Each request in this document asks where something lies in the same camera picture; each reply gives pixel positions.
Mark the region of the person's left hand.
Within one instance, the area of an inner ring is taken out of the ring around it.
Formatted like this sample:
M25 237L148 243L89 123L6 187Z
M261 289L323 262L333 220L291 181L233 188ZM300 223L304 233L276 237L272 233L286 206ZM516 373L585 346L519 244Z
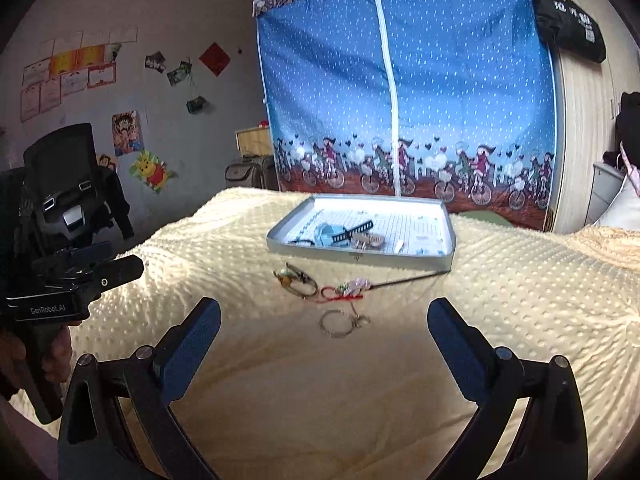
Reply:
M70 328L62 325L53 339L50 349L43 353L41 367L52 384L62 384L70 376L70 359L73 347ZM1 374L17 390L25 389L24 377L18 368L26 360L24 344L6 330L1 332Z

